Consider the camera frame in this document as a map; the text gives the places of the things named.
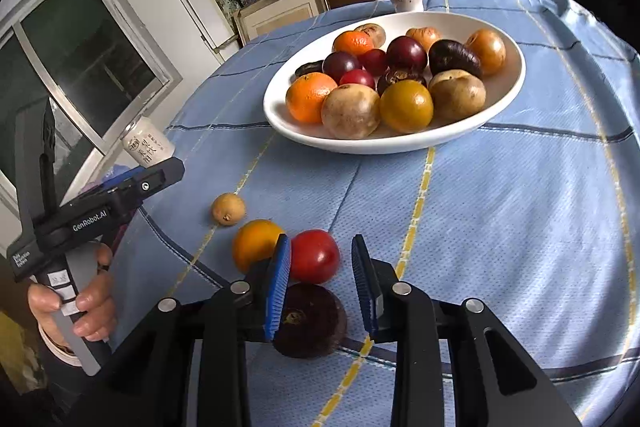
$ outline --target tomato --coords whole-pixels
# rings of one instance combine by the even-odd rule
[[[324,230],[305,230],[291,240],[289,274],[300,282],[322,284],[340,266],[340,250]]]

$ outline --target finger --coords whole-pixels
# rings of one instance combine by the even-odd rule
[[[100,272],[76,298],[76,306],[81,312],[88,312],[100,306],[111,294],[113,279],[108,272]]]
[[[27,291],[31,313],[39,319],[60,309],[60,296],[42,284],[32,284]]]
[[[89,342],[103,341],[111,334],[111,331],[115,329],[117,323],[117,320],[113,317],[106,326],[101,327],[98,331],[87,335],[85,338]]]
[[[86,337],[98,331],[101,327],[109,324],[110,320],[115,318],[116,306],[113,299],[108,298],[97,308],[83,315],[74,324],[74,333],[78,337]]]
[[[109,266],[111,264],[111,259],[113,259],[111,248],[100,243],[97,250],[95,251],[95,258],[97,259],[100,266]]]

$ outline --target yellow stripe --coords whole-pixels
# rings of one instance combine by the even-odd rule
[[[613,160],[613,155],[611,154],[609,143],[607,142],[607,136],[604,133],[604,126],[602,125],[602,122],[600,121],[600,117],[598,116],[598,114],[596,112],[596,109],[595,109],[595,107],[593,105],[593,102],[591,101],[591,97],[587,93],[586,89],[584,89],[584,86],[582,85],[582,83],[581,83],[580,79],[578,78],[578,76],[575,74],[575,71],[571,67],[571,64],[569,63],[569,61],[566,59],[564,54],[561,53],[560,49],[558,49],[558,47],[554,44],[553,39],[551,38],[549,33],[546,31],[544,26],[542,26],[538,22],[538,20],[522,5],[520,0],[517,0],[517,2],[519,4],[519,6],[533,20],[533,22],[536,24],[536,26],[538,26],[538,28],[540,28],[540,30],[544,33],[544,35],[546,36],[546,38],[549,41],[549,43],[554,47],[554,49],[558,53],[560,59],[562,60],[562,63],[564,64],[566,70],[568,71],[569,75],[571,76],[572,80],[574,81],[575,86],[578,88],[578,91],[580,91],[580,95],[582,96],[582,99],[584,100],[584,103],[585,103],[585,105],[587,107],[587,110],[589,111],[589,114],[591,115],[591,119],[593,120],[593,123],[596,126],[596,130],[598,132],[598,136],[600,137],[600,140],[602,142],[602,147],[604,149],[604,155],[605,155],[605,158],[607,160],[607,166],[609,167],[609,173],[611,175],[611,179],[613,180],[613,186],[614,186],[614,190],[616,192],[616,203],[618,204],[618,212],[620,213],[620,229],[622,229],[622,237],[623,237],[624,245],[625,245],[627,284],[628,284],[628,289],[629,289],[629,316],[628,316],[628,326],[627,326],[627,329],[626,329],[625,344],[624,344],[624,346],[622,348],[622,355],[620,357],[620,360],[622,360],[622,357],[624,357],[624,354],[628,350],[628,348],[630,346],[630,343],[631,343],[631,339],[632,339],[632,335],[633,335],[633,329],[634,329],[634,325],[636,323],[636,302],[638,301],[638,296],[636,295],[637,294],[637,292],[636,292],[636,267],[635,267],[635,260],[634,260],[634,250],[633,250],[633,245],[631,244],[631,236],[629,234],[629,223],[628,223],[628,220],[626,218],[626,204],[625,204],[624,195],[622,193],[622,186],[620,185],[620,174],[618,172],[618,168],[616,167],[616,163]],[[614,49],[616,49],[616,47],[612,44],[612,42],[609,40],[609,38],[606,35],[604,35],[604,33],[599,28],[598,28],[598,30],[600,31],[601,34],[603,34],[603,36],[607,39],[607,41],[609,41],[609,44],[611,44],[612,47]],[[585,410],[581,413],[581,415],[580,415],[580,421],[581,422],[584,421],[587,413],[591,410],[592,406],[593,406],[593,402],[588,404],[588,406],[585,408]]]
[[[404,241],[402,242],[402,252],[400,254],[400,259],[396,264],[396,275],[398,276],[398,279],[402,279],[404,268],[406,267],[407,261],[411,256],[411,249],[414,245],[418,222],[420,221],[420,215],[422,214],[422,208],[424,207],[424,198],[426,196],[427,189],[429,188],[429,181],[431,180],[431,168],[433,166],[435,153],[435,149],[431,147],[427,152],[427,158],[424,162],[424,170],[422,172],[422,179],[420,181],[418,196],[414,204],[414,211],[411,214],[409,227],[406,230],[406,235],[404,236]],[[344,393],[347,392],[350,385],[358,376],[358,372],[360,371],[362,364],[365,362],[366,357],[371,352],[373,344],[374,342],[369,338],[369,335],[367,335],[367,337],[364,339],[362,349],[358,353],[358,358],[351,362],[351,366],[347,370],[344,377],[342,377],[342,381],[340,382],[338,389],[334,391],[334,393],[331,395],[331,398],[327,401],[326,404],[324,404],[324,407],[322,407],[320,414],[311,424],[311,427],[322,427],[331,413],[336,409],[336,407],[338,407],[338,404],[344,396]]]
[[[240,178],[238,185],[236,185],[236,190],[234,191],[234,194],[238,194],[238,192],[242,190],[242,187],[244,187],[244,184],[249,179],[249,176],[251,176],[251,173],[254,172],[255,166],[258,165],[258,161],[260,161],[260,158],[262,158],[262,156],[264,155],[264,152],[267,150],[267,147],[271,143],[271,140],[273,140],[274,136],[275,136],[275,133],[271,134],[269,139],[264,143],[264,146],[262,146],[262,149],[260,149],[260,152],[258,152],[258,155],[252,160],[252,162],[249,165],[249,168],[244,173],[242,178]],[[187,277],[187,274],[190,272],[191,268],[193,268],[194,264],[197,263],[198,259],[204,252],[205,248],[207,248],[207,245],[209,244],[211,239],[213,239],[213,235],[216,233],[217,229],[218,229],[218,224],[216,223],[209,229],[209,232],[205,234],[201,245],[198,247],[198,249],[196,250],[196,253],[193,255],[193,259],[191,259],[191,262],[186,266],[186,268],[182,271],[182,273],[180,273],[180,275],[178,276],[178,279],[175,281],[174,285],[169,290],[169,293],[167,293],[168,297],[171,297],[175,293],[175,291],[180,287],[180,284],[182,284],[182,281],[184,281],[184,278]]]

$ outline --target blue tablecloth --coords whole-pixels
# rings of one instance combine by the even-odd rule
[[[237,227],[216,229],[209,216],[217,195],[239,188],[247,219],[273,219],[291,236],[331,232],[342,263],[326,286],[349,319],[343,346],[323,359],[252,346],[254,425],[389,425],[395,346],[362,344],[349,259],[355,233],[432,298],[487,302],[585,426],[609,416],[640,358],[638,54],[571,0],[423,1],[429,11],[486,20],[518,42],[527,77],[514,102],[430,150],[325,152],[274,133],[264,90],[300,48],[391,13],[389,1],[331,10],[250,42],[167,131],[186,173],[145,203],[115,257],[116,344],[167,293],[205,299],[241,277],[230,254]],[[442,360],[452,426],[446,350]]]

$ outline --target screw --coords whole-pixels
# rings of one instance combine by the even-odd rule
[[[479,301],[478,299],[469,299],[465,303],[465,306],[466,309],[472,313],[480,313],[484,310],[484,304],[482,304],[482,301]]]
[[[236,295],[244,295],[251,289],[247,281],[236,281],[231,284],[231,291]]]
[[[409,295],[411,293],[411,285],[406,282],[397,282],[391,286],[391,289],[398,295]]]
[[[158,309],[164,313],[174,311],[176,306],[177,302],[175,299],[166,298],[158,302]]]

